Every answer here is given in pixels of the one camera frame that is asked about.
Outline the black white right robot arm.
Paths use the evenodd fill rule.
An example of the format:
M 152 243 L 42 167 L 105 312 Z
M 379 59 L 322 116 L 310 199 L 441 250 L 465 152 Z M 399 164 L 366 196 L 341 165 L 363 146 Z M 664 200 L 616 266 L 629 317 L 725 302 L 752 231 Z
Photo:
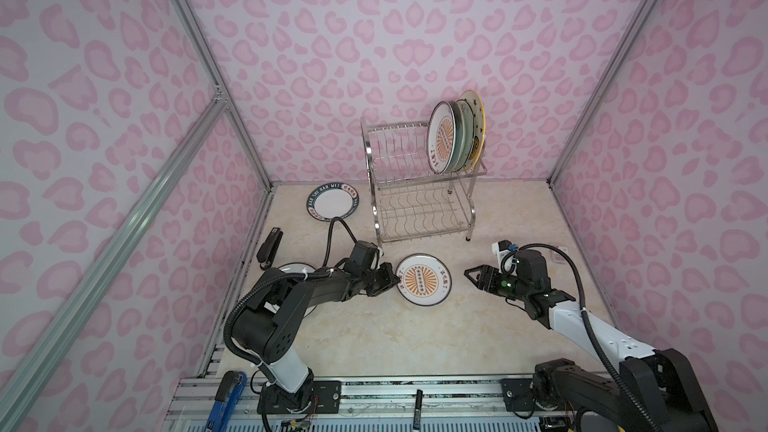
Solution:
M 596 358 L 604 374 L 588 372 L 574 361 L 554 359 L 535 366 L 528 391 L 508 390 L 508 411 L 528 407 L 538 411 L 572 405 L 573 428 L 595 414 L 624 431 L 715 431 L 718 428 L 688 358 L 673 349 L 658 349 L 638 341 L 591 314 L 583 281 L 570 256 L 553 251 L 571 268 L 577 293 L 553 286 L 543 243 L 518 247 L 500 241 L 493 247 L 497 265 L 465 270 L 472 285 L 519 305 L 546 329 L 569 339 Z

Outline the orange sunburst plate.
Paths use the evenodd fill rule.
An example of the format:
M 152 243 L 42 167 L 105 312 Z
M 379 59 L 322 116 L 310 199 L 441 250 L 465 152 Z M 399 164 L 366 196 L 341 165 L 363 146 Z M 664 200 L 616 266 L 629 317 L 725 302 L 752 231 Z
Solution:
M 397 290 L 416 306 L 433 307 L 444 302 L 451 293 L 453 280 L 447 266 L 429 254 L 412 254 L 396 267 L 400 279 Z
M 427 155 L 433 173 L 442 174 L 447 171 L 455 145 L 455 107 L 450 101 L 441 101 L 432 111 L 427 131 Z

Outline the halloween cat star plate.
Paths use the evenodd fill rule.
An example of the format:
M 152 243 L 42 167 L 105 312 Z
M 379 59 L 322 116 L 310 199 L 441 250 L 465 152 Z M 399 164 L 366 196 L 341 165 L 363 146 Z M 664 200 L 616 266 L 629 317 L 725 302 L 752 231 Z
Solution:
M 460 100 L 464 100 L 465 98 L 470 98 L 473 101 L 473 104 L 476 106 L 476 114 L 477 114 L 477 136 L 479 138 L 479 145 L 477 148 L 477 153 L 475 156 L 475 163 L 472 168 L 476 166 L 478 161 L 480 160 L 482 150 L 485 143 L 485 137 L 486 137 L 486 115 L 485 110 L 483 106 L 483 102 L 480 98 L 480 96 L 473 90 L 466 90 L 464 91 L 461 96 Z

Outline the mint green flower plate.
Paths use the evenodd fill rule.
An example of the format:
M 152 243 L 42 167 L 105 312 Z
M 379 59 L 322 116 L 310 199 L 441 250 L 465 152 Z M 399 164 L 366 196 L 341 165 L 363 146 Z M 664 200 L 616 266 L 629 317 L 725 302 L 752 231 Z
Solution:
M 464 167 L 469 143 L 469 130 L 467 125 L 469 119 L 469 110 L 467 104 L 464 102 L 464 100 L 458 100 L 455 102 L 455 104 L 458 111 L 460 112 L 460 117 L 457 121 L 457 148 L 454 151 L 454 156 L 450 163 L 451 172 L 459 172 Z

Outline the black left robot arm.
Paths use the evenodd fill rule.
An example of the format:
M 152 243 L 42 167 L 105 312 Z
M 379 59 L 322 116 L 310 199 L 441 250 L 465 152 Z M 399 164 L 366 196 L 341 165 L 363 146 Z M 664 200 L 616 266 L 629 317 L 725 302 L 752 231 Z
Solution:
M 377 297 L 400 283 L 379 248 L 357 242 L 351 255 L 313 272 L 266 270 L 229 313 L 223 328 L 226 348 L 255 365 L 267 379 L 257 410 L 270 414 L 307 414 L 322 404 L 314 373 L 293 347 L 306 311 L 354 297 Z

